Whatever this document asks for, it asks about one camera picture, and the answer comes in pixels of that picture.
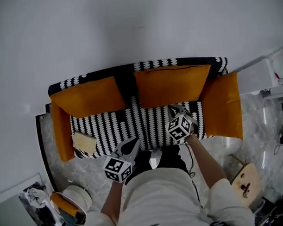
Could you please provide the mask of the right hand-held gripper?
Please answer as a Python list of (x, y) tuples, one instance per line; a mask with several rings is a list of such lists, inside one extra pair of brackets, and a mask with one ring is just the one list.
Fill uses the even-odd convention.
[(179, 104), (168, 105), (169, 122), (165, 124), (165, 129), (175, 141), (186, 138), (189, 135), (197, 135), (199, 126), (197, 121), (191, 117), (189, 111)]

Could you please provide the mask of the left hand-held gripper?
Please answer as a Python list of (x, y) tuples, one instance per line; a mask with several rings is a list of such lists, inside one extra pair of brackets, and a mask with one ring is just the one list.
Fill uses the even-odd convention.
[(103, 170), (112, 181), (123, 183), (133, 172), (135, 158), (140, 150), (140, 139), (133, 137), (119, 143), (110, 156), (107, 156)]

